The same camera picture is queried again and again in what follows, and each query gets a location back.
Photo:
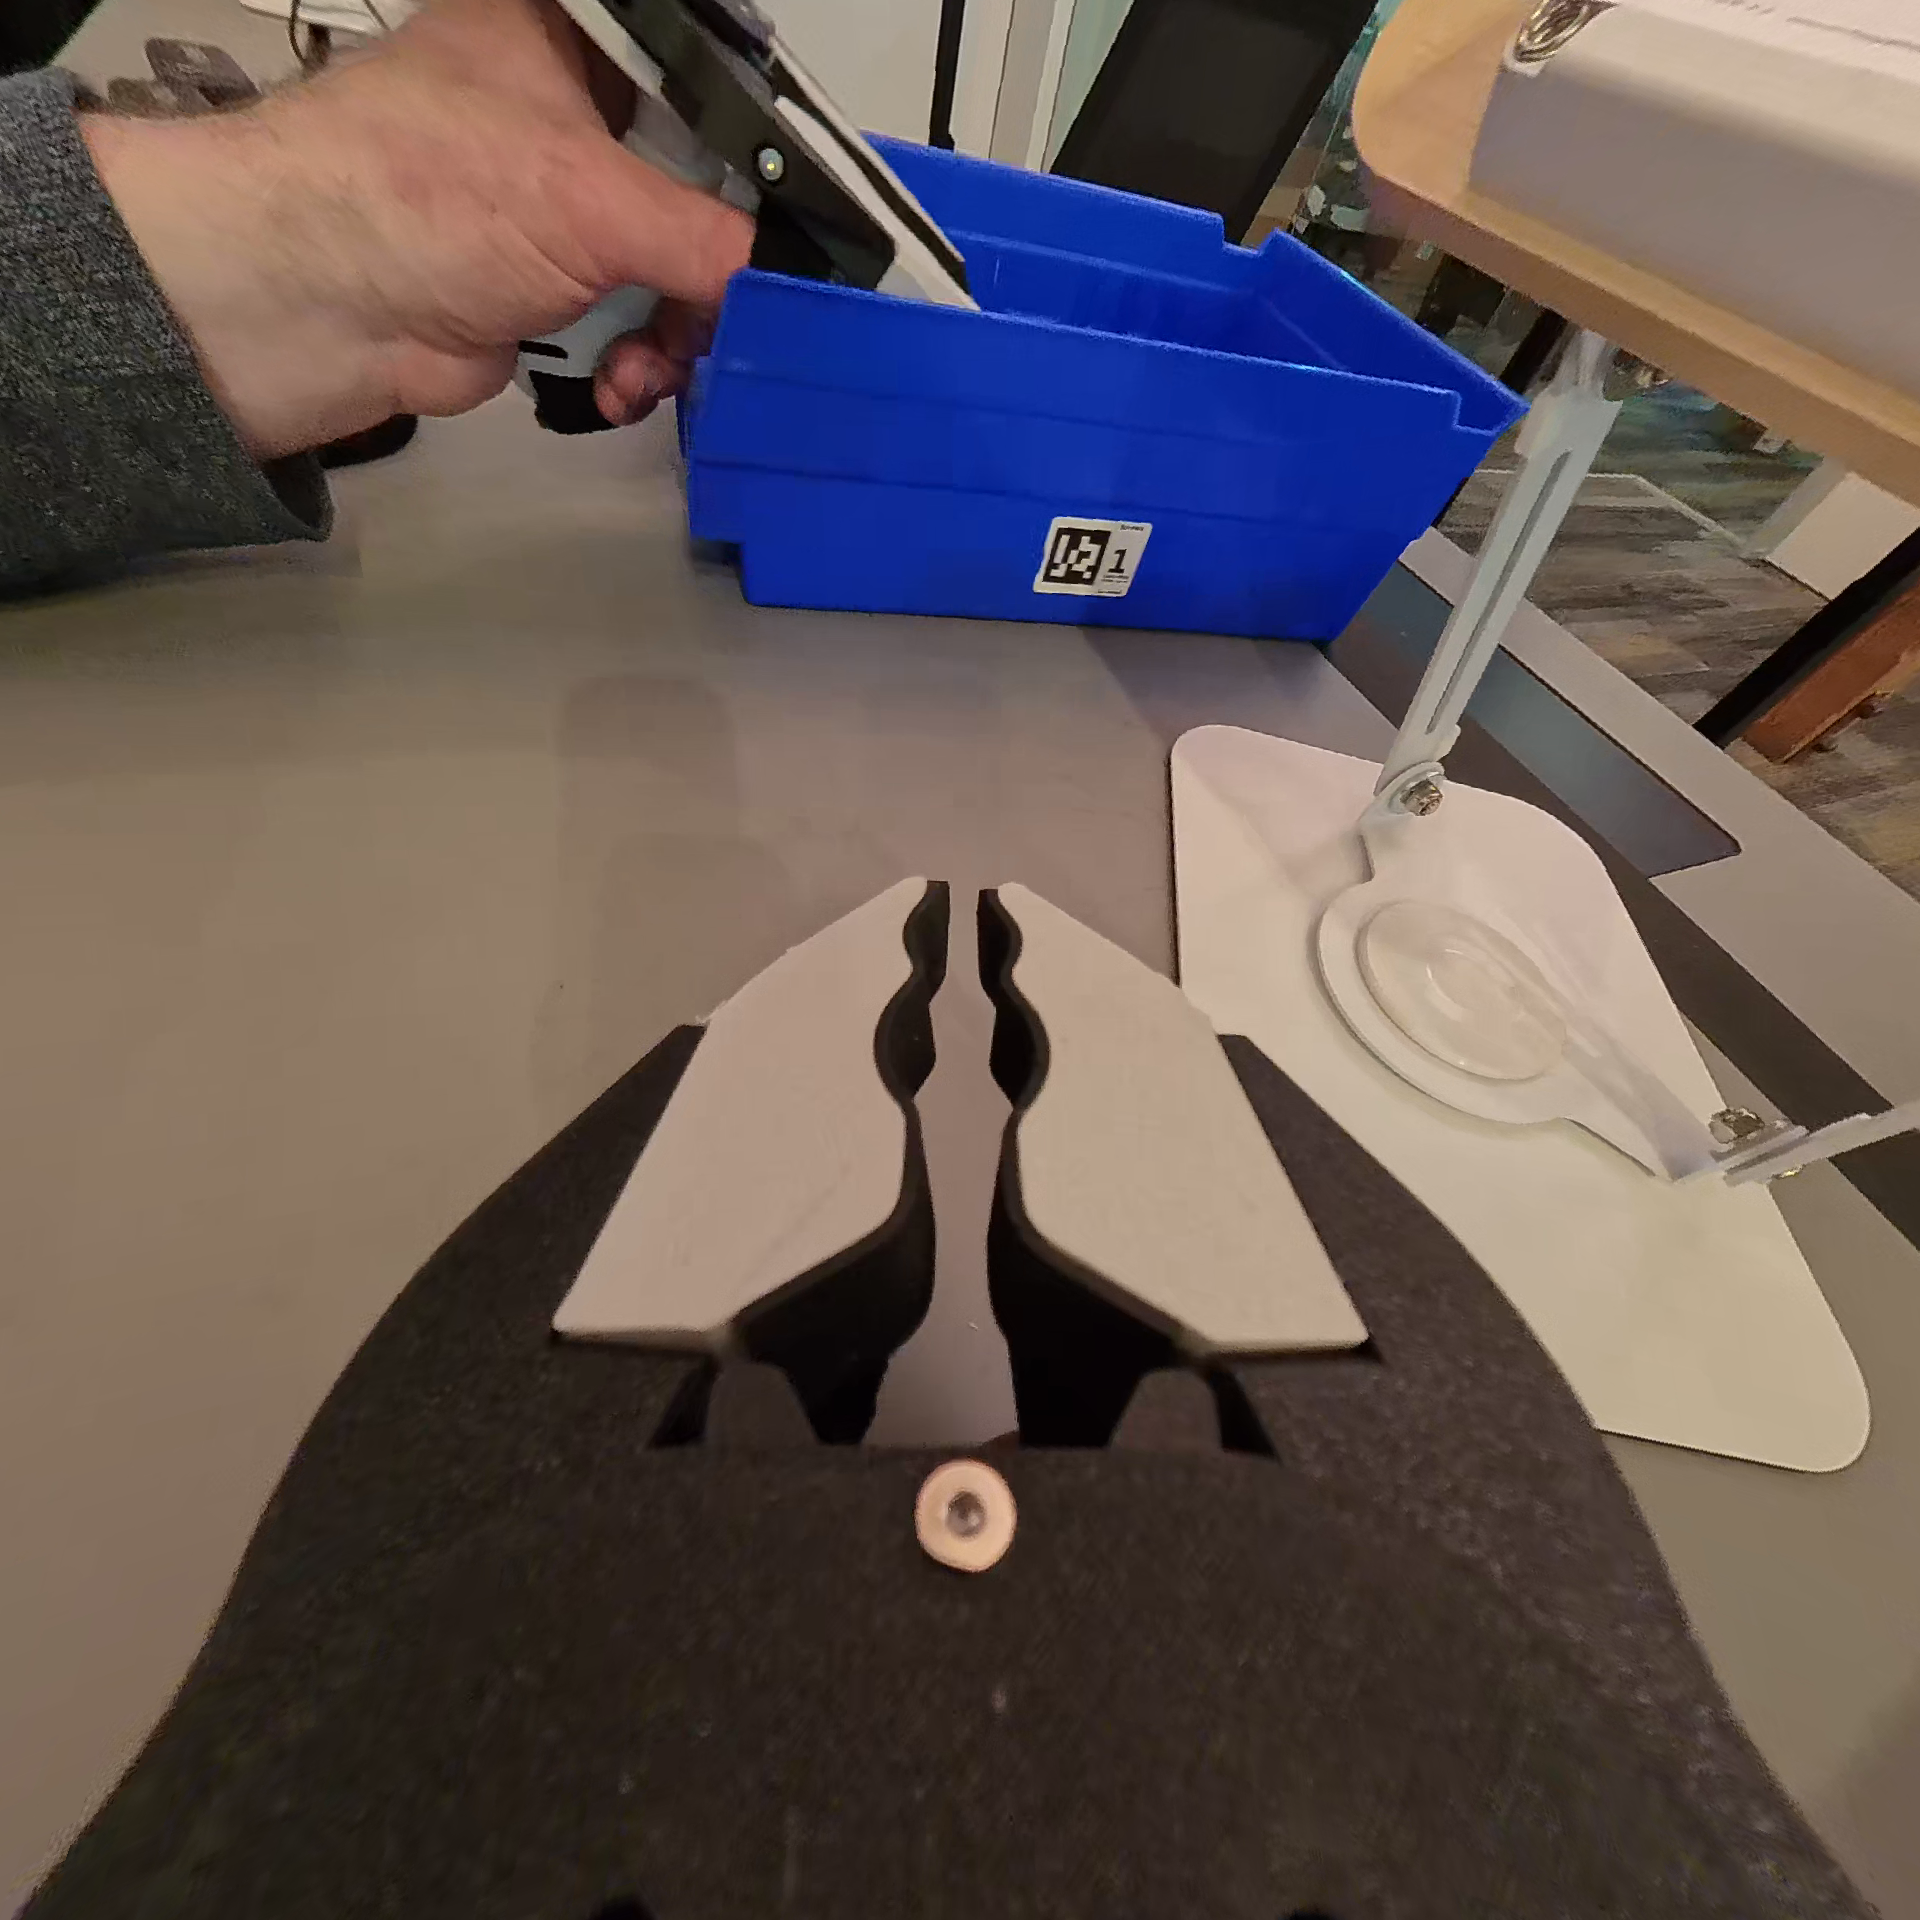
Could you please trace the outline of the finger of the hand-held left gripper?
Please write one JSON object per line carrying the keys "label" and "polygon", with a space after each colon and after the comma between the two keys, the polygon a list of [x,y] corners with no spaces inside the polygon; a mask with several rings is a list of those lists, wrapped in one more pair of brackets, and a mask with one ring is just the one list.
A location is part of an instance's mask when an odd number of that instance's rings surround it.
{"label": "finger of the hand-held left gripper", "polygon": [[965,258],[875,146],[820,110],[792,116],[833,184],[827,233],[853,247],[848,282],[882,297],[977,314]]}

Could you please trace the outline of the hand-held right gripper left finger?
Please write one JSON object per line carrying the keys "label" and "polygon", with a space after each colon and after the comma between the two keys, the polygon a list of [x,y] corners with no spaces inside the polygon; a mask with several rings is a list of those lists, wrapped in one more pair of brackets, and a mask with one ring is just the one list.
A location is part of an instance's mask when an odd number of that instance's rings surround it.
{"label": "hand-held right gripper left finger", "polygon": [[938,1283],[919,1096],[949,929],[949,884],[901,880],[700,1024],[555,1339],[765,1364],[824,1443],[869,1436]]}

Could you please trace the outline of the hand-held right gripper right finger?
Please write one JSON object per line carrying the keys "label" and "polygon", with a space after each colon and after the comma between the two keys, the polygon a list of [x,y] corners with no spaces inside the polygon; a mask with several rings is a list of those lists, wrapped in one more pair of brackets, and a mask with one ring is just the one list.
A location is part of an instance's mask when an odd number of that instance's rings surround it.
{"label": "hand-held right gripper right finger", "polygon": [[977,900],[1008,1102],[987,1279],[1020,1441],[1103,1450],[1140,1382],[1367,1345],[1210,1017],[1020,882]]}

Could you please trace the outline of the blue plastic bin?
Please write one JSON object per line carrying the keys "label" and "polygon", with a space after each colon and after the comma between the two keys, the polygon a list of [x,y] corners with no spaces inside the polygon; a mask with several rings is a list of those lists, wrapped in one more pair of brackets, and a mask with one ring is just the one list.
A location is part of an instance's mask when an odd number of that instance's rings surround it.
{"label": "blue plastic bin", "polygon": [[679,442],[756,607],[1327,642],[1524,411],[1284,231],[874,146],[978,311],[735,278]]}

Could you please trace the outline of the grey desk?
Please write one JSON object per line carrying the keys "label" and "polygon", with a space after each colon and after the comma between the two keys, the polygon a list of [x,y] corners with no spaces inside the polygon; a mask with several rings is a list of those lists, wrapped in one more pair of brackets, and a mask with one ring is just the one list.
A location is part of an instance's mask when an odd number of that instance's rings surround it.
{"label": "grey desk", "polygon": [[947,880],[940,1281],[871,1443],[1010,1439],[977,895],[1170,971],[1168,751],[1375,758],[1333,662],[747,608],[671,423],[517,399],[339,483],[328,545],[4,607],[4,1915],[132,1762],[328,1392],[666,1034]]}

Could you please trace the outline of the person's left hand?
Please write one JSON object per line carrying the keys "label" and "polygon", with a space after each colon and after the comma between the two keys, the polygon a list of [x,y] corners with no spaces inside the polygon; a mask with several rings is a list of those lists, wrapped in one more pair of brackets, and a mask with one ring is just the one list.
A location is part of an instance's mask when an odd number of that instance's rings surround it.
{"label": "person's left hand", "polygon": [[208,394],[277,463],[468,415],[624,286],[661,306],[605,350],[597,411],[676,394],[755,227],[629,152],[631,108],[563,7],[458,2],[245,110],[81,127]]}

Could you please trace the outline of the black panel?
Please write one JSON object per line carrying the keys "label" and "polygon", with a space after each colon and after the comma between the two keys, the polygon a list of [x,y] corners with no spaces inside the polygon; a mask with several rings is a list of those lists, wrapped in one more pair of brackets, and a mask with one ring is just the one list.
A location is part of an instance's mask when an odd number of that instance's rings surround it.
{"label": "black panel", "polygon": [[1376,4],[1137,2],[1092,67],[1051,177],[1257,224]]}

